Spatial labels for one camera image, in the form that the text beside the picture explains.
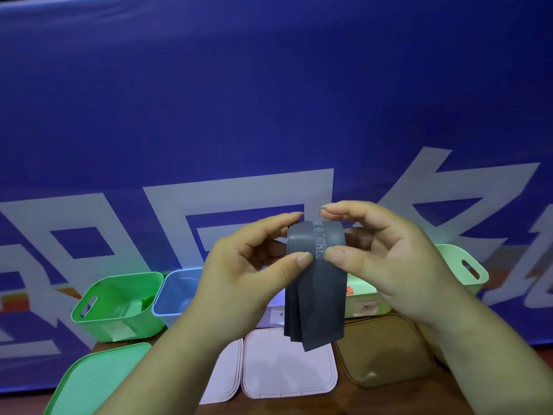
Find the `green plastic lid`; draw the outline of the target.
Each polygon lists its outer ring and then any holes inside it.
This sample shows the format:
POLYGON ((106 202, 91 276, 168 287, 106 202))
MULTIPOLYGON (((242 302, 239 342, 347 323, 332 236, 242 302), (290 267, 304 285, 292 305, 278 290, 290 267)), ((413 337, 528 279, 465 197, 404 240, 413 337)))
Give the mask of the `green plastic lid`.
POLYGON ((139 342, 80 358, 65 372, 44 415, 93 415, 150 349, 139 342))

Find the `brown plastic lid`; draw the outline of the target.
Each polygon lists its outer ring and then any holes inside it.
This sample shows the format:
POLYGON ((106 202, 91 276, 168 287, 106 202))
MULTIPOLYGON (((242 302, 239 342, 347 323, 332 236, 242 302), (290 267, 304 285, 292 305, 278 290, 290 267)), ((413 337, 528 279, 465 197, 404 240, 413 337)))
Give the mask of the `brown plastic lid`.
POLYGON ((435 367, 414 324, 395 313, 347 322, 335 346, 348 379, 363 388, 428 377, 435 367))

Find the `person's right forearm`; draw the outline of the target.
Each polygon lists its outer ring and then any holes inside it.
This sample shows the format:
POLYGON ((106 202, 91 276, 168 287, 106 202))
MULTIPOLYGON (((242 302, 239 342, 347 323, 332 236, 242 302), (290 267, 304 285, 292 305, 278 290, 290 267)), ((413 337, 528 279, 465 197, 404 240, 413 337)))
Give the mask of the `person's right forearm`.
POLYGON ((476 415, 553 415, 553 369, 463 288, 414 307, 476 415))

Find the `person's left forearm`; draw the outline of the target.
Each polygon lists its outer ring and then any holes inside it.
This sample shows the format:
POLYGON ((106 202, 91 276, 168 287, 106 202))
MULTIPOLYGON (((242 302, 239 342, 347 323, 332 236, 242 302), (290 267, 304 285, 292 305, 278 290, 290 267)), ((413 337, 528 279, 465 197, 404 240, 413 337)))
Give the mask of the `person's left forearm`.
POLYGON ((257 294, 197 295, 94 415, 194 415, 219 356, 267 304, 257 294))

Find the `blue plastic bin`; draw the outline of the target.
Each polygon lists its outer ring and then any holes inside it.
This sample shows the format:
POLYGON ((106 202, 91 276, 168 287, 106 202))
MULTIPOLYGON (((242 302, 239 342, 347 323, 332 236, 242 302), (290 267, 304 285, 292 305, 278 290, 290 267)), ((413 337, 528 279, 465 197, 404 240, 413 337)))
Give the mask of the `blue plastic bin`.
POLYGON ((170 328, 193 300, 202 267, 172 271, 164 279, 151 306, 151 313, 170 328))

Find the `person's right hand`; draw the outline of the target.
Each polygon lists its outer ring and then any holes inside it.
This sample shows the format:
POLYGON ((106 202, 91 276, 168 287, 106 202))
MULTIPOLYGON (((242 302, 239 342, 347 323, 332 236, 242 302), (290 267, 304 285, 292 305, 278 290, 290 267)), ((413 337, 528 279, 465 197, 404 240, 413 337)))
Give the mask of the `person's right hand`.
POLYGON ((345 230, 345 246, 384 258, 385 288, 377 292, 399 313, 412 318, 414 307, 424 299, 461 288, 468 292, 416 223, 373 202, 340 201, 321 210, 348 214, 352 222, 361 224, 345 230))

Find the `blue banner with white print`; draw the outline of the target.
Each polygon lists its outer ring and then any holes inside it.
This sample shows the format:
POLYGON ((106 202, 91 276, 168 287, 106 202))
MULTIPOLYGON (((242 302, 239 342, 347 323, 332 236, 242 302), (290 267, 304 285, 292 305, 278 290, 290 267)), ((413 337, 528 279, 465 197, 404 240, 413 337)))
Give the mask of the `blue banner with white print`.
POLYGON ((0 0, 0 393, 93 348, 98 280, 341 200, 553 343, 553 0, 0 0))

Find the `mint green plastic bin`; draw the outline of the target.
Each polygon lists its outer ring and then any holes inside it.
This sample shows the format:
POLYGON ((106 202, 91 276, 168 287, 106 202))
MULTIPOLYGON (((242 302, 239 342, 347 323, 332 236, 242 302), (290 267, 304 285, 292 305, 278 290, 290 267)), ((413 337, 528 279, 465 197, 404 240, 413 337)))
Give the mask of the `mint green plastic bin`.
MULTIPOLYGON (((487 270, 464 249, 452 244, 437 244, 436 248, 457 280, 473 295, 476 295, 482 286, 488 282, 489 274, 487 270)), ((348 274, 344 314, 346 319, 354 318, 352 312, 356 302, 360 300, 379 300, 380 314, 378 315, 384 315, 392 311, 392 307, 381 298, 374 286, 352 274, 348 274)))

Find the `white plastic bin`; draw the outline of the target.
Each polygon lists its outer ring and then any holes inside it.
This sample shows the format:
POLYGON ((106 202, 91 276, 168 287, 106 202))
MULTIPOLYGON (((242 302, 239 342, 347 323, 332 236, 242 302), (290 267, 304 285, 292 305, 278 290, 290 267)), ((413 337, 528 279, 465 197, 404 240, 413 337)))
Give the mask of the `white plastic bin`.
POLYGON ((256 329, 282 328, 285 324, 285 290, 279 292, 269 302, 256 329))

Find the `grey sandpaper strip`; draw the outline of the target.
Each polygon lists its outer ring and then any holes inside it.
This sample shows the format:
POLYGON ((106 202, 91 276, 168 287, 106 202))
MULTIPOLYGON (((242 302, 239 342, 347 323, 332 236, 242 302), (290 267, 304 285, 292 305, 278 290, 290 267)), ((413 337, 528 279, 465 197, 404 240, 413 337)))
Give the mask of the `grey sandpaper strip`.
POLYGON ((344 337, 347 273, 324 258, 346 245, 338 221, 301 221, 287 230, 287 254, 309 252, 313 261, 285 289, 284 334, 305 352, 344 337))

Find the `pale pink plastic lid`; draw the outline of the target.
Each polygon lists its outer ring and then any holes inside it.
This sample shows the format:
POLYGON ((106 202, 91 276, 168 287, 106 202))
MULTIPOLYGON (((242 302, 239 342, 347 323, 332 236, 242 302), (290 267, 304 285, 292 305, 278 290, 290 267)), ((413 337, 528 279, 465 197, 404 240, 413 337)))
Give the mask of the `pale pink plastic lid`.
POLYGON ((246 335, 241 388, 252 399, 319 395, 338 381, 331 344, 306 352, 283 328, 256 329, 246 335))
POLYGON ((243 347, 244 340, 239 339, 221 352, 200 405, 227 402, 237 393, 243 370, 243 347))

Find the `pale paper label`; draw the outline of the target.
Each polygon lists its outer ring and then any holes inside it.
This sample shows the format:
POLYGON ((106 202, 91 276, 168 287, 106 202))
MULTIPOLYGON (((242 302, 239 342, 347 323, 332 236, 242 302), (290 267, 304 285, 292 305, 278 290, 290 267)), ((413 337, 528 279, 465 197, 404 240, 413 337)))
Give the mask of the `pale paper label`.
POLYGON ((112 342, 132 340, 136 335, 135 331, 122 321, 107 323, 104 325, 103 330, 112 342))
POLYGON ((354 318, 361 318, 366 316, 376 316, 380 314, 380 301, 379 300, 360 300, 356 302, 352 316, 354 318))

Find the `person's left hand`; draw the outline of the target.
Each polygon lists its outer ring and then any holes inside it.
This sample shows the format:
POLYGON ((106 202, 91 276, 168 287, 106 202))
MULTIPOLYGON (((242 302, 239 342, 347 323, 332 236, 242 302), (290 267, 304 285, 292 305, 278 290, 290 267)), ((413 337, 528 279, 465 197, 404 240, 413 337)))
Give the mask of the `person's left hand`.
POLYGON ((287 245, 278 238, 302 216, 292 212, 263 218, 215 243, 188 308, 208 342, 226 346, 257 325, 277 295, 258 292, 259 272, 269 258, 287 255, 287 245))

